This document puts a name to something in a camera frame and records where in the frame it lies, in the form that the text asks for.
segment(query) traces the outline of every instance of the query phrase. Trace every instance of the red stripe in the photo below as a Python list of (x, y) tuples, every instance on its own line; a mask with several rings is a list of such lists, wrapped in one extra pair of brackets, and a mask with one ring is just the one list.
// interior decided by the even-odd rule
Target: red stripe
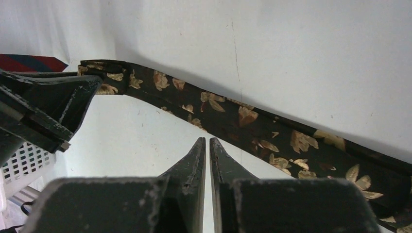
[(45, 64), (46, 66), (48, 66), (54, 72), (62, 72), (67, 67), (65, 63), (63, 63), (62, 61), (54, 57), (43, 57), (43, 56), (32, 56), (32, 57), (40, 61), (41, 63)]
[(3, 54), (0, 54), (0, 68), (10, 72), (35, 72), (32, 68), (22, 65)]

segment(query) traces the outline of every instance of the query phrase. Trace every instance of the blue stripe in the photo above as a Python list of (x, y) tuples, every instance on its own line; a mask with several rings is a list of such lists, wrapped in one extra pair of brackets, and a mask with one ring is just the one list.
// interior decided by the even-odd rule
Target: blue stripe
[(20, 62), (21, 64), (32, 68), (33, 70), (37, 72), (53, 72), (52, 69), (50, 69), (47, 65), (43, 64), (42, 62), (36, 60), (32, 56), (28, 55), (15, 55), (15, 54), (5, 54), (9, 58)]

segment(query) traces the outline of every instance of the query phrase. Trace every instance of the red and blue striped fabric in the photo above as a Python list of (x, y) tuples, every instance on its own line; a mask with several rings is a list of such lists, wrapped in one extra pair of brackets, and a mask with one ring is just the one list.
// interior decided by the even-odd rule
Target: red and blue striped fabric
[(61, 72), (66, 67), (55, 57), (0, 54), (0, 68), (11, 72)]

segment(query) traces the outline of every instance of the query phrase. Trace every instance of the white plastic basket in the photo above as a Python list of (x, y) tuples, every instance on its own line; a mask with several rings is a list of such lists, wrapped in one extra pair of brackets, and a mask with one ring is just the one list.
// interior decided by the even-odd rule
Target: white plastic basket
[(1, 168), (3, 189), (0, 190), (0, 210), (6, 207), (6, 199), (50, 171), (55, 164), (55, 154), (23, 143)]

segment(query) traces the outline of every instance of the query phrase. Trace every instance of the folded fabric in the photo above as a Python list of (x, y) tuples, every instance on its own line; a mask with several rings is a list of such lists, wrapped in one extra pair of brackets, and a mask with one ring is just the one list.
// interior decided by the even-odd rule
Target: folded fabric
[(379, 224), (412, 232), (411, 164), (137, 64), (82, 61), (78, 74), (104, 80), (97, 94), (150, 103), (295, 178), (345, 178), (369, 201)]

